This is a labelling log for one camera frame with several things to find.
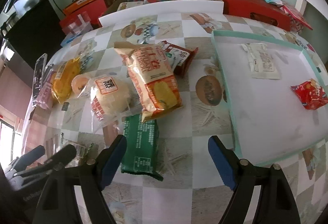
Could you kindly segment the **pink swiss roll packet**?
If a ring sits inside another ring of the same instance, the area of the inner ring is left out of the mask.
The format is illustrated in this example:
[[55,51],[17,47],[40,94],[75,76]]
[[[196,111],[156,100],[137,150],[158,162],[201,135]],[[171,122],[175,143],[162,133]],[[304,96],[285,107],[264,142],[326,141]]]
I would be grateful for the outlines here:
[[32,100],[33,106],[39,106],[44,110],[50,110],[52,108],[53,106],[52,87],[53,87],[55,75],[56,75],[56,71],[54,69],[50,69],[38,96]]

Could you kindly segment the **yellow cake clear packet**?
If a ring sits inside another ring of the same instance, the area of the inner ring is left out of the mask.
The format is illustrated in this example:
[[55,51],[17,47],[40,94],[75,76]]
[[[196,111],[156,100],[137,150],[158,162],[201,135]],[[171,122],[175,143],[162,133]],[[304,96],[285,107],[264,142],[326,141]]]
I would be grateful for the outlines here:
[[60,104],[63,104],[69,98],[72,92],[71,83],[80,72],[79,57],[60,63],[52,85],[52,96]]

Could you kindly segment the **steamed bun clear packet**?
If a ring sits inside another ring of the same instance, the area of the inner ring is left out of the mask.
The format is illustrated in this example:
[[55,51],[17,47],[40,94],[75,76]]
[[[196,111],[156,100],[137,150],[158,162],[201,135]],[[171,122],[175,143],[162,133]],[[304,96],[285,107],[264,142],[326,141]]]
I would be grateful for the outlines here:
[[141,113],[139,96],[130,78],[101,75],[89,80],[93,132],[124,117]]

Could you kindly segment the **green snack packet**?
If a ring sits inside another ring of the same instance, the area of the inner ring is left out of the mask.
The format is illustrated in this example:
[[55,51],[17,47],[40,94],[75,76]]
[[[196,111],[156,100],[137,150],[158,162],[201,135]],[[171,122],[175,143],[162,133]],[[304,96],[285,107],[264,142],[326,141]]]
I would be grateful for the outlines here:
[[141,122],[142,115],[125,119],[123,135],[127,150],[121,162],[121,172],[146,175],[158,181],[163,177],[157,172],[159,129],[156,120]]

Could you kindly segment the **orange bread packet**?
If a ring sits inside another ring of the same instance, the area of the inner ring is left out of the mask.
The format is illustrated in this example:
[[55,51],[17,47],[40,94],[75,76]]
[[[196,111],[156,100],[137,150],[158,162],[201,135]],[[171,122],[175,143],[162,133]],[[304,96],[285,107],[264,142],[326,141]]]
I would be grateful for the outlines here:
[[115,42],[114,49],[127,66],[139,95],[142,122],[157,119],[182,107],[177,80],[160,44]]

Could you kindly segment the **red snack packet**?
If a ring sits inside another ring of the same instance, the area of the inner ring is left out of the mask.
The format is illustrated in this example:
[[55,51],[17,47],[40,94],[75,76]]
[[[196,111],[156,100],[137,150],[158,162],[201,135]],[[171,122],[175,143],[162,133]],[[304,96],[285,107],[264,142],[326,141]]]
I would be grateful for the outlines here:
[[313,78],[290,88],[307,110],[317,110],[328,103],[325,90]]

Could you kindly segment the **white calligraphy snack packet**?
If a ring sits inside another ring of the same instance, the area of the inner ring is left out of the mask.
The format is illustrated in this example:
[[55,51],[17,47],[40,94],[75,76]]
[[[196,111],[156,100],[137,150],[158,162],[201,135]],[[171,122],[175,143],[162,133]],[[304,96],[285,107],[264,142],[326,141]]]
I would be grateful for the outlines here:
[[272,55],[267,51],[267,45],[263,43],[241,44],[247,53],[247,60],[252,78],[279,80],[281,76],[274,64]]

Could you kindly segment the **red milk biscuit packet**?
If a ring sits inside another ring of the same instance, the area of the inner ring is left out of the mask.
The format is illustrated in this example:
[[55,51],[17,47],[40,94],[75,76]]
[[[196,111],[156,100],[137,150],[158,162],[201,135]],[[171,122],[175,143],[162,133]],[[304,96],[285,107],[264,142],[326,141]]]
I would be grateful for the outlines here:
[[194,59],[194,57],[196,56],[196,54],[198,52],[198,48],[195,48],[194,50],[189,50],[189,49],[186,49],[186,50],[191,52],[190,57],[187,59],[186,63],[183,65],[183,67],[178,66],[173,70],[173,73],[180,77],[184,77],[184,75],[188,71],[188,68],[189,68],[192,60]]

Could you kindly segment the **round cracker clear packet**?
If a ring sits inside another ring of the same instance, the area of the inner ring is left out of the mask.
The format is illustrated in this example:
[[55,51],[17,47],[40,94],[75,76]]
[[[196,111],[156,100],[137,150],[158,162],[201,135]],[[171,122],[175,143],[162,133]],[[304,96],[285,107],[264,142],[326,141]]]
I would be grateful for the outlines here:
[[85,164],[90,157],[90,152],[93,149],[94,143],[76,143],[64,138],[64,133],[61,133],[59,147],[57,152],[62,149],[68,149],[68,156],[71,158],[66,167],[77,167]]

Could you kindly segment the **green white cracker packet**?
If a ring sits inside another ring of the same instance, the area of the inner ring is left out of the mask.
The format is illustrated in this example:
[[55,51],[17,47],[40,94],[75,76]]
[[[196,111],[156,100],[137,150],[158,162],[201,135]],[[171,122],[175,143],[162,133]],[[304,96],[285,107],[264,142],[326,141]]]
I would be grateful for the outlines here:
[[191,52],[187,51],[185,48],[171,44],[167,41],[161,41],[159,44],[168,58],[169,64],[173,70],[178,66],[183,67],[191,55]]

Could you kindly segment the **smartphone on stand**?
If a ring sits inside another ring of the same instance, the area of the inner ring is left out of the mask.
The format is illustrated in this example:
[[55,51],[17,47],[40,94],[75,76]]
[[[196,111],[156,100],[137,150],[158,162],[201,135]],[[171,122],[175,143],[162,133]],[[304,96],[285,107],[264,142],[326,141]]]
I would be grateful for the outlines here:
[[43,86],[44,71],[46,67],[47,54],[44,53],[36,61],[33,74],[33,84],[32,84],[32,106],[36,106],[37,97],[40,94],[41,88]]

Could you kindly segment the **clear plastic box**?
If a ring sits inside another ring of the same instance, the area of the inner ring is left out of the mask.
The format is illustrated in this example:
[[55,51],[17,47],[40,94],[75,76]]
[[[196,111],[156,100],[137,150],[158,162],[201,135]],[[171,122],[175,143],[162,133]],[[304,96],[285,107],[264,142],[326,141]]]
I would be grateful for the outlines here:
[[69,17],[68,20],[61,21],[60,25],[65,33],[65,38],[61,42],[62,47],[74,41],[75,38],[93,30],[91,19],[86,11],[75,17]]

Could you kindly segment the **black cabinet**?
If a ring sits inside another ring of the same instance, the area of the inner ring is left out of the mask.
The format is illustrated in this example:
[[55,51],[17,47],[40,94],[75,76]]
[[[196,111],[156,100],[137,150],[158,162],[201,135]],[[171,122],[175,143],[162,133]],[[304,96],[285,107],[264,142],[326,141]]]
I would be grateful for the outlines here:
[[49,0],[40,1],[8,31],[1,26],[1,35],[32,69],[43,54],[52,57],[65,38],[59,17]]

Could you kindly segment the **card game box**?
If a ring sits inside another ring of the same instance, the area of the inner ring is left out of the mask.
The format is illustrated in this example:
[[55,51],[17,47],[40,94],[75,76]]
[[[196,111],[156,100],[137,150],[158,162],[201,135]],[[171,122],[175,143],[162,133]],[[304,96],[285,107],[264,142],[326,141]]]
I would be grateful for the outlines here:
[[143,1],[133,1],[133,2],[122,2],[120,3],[117,11],[121,11],[121,10],[124,10],[124,9],[129,9],[129,8],[134,8],[136,6],[140,6],[140,5],[143,5]]

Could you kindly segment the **large red gift box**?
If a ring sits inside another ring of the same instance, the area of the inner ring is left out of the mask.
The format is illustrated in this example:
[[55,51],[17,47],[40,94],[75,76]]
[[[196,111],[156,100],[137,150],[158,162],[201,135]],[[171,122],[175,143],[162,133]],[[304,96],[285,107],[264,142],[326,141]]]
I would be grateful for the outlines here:
[[246,17],[266,24],[291,31],[290,17],[276,5],[264,0],[222,0],[223,13],[226,15]]

